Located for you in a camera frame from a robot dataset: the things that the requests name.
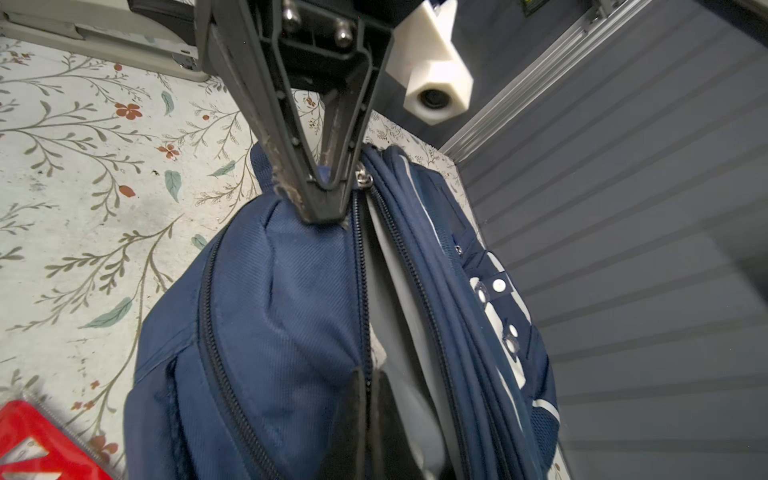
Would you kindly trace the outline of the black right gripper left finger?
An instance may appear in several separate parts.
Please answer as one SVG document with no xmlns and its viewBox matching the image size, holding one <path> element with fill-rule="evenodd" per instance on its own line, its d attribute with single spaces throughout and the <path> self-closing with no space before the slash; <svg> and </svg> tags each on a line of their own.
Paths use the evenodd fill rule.
<svg viewBox="0 0 768 480">
<path fill-rule="evenodd" d="M 342 391 L 318 479 L 365 478 L 367 403 L 364 375 L 355 369 Z"/>
</svg>

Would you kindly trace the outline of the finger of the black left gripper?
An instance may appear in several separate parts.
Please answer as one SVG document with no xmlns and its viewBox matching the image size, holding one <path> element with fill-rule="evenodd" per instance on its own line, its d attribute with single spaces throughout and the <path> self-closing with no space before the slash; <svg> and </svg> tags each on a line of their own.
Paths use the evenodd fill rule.
<svg viewBox="0 0 768 480">
<path fill-rule="evenodd" d="M 248 2 L 197 2 L 195 28 L 201 60 L 224 81 L 268 156 L 278 190 L 301 219 L 311 224 L 337 223 L 348 208 L 351 156 L 348 177 L 338 186 L 324 186 L 318 169 L 321 148 L 312 150 L 293 96 L 304 89 L 275 86 Z"/>
<path fill-rule="evenodd" d="M 349 157 L 361 135 L 363 120 L 375 85 L 368 54 L 355 53 L 339 64 L 322 94 L 325 107 L 318 169 L 324 186 L 338 186 L 348 177 Z"/>
</svg>

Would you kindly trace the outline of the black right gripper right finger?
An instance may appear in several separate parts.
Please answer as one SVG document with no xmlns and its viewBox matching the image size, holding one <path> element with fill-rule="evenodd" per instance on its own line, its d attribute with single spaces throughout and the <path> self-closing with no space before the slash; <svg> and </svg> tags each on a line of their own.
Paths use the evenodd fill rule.
<svg viewBox="0 0 768 480">
<path fill-rule="evenodd" d="M 373 478 L 423 479 L 400 418 L 391 384 L 373 374 Z"/>
</svg>

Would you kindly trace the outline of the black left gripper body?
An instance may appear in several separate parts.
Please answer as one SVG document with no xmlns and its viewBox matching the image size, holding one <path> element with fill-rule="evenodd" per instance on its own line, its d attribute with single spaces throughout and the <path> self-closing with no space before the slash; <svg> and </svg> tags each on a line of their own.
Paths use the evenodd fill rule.
<svg viewBox="0 0 768 480">
<path fill-rule="evenodd" d="M 382 73 L 394 29 L 418 1 L 249 1 L 267 69 L 280 89 L 333 90 Z"/>
</svg>

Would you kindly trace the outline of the navy blue student backpack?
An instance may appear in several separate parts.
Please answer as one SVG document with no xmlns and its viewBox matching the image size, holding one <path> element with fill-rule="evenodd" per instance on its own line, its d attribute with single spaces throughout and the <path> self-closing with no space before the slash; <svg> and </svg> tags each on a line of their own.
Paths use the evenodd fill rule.
<svg viewBox="0 0 768 480">
<path fill-rule="evenodd" d="M 302 222 L 260 146 L 262 192 L 144 321 L 125 404 L 132 479 L 318 479 L 355 369 L 386 374 L 423 479 L 543 479 L 560 415 L 509 274 L 443 176 L 366 146 L 346 218 Z"/>
</svg>

